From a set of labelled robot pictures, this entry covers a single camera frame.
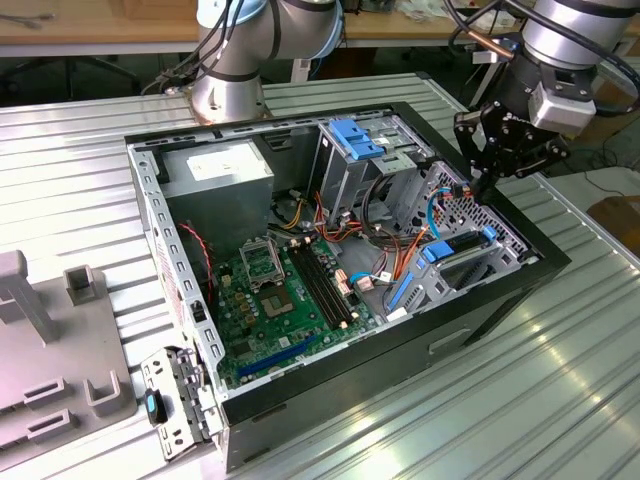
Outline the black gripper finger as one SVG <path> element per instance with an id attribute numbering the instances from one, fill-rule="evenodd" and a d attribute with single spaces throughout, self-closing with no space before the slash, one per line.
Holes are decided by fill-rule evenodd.
<path id="1" fill-rule="evenodd" d="M 454 133 L 471 172 L 470 188 L 475 198 L 491 198 L 498 180 L 497 127 L 499 102 L 488 102 L 480 110 L 454 116 Z"/>
<path id="2" fill-rule="evenodd" d="M 497 178 L 524 178 L 569 156 L 568 144 L 561 136 L 554 136 L 542 143 L 525 136 L 513 148 L 499 149 L 494 175 Z"/>

